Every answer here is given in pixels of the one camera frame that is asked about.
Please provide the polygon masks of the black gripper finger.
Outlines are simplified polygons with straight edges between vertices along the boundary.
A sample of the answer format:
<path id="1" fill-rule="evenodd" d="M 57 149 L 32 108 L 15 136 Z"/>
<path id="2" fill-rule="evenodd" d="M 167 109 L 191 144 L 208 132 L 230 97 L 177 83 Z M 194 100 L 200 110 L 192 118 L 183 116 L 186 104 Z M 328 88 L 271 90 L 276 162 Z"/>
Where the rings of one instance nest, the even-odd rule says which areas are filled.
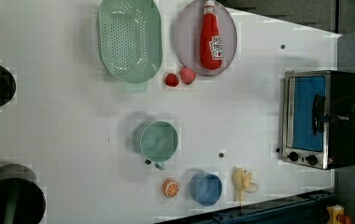
<path id="1" fill-rule="evenodd" d="M 331 115 L 327 114 L 321 119 L 323 122 L 328 123 L 343 123 L 343 122 L 352 122 L 355 120 L 355 115 Z"/>

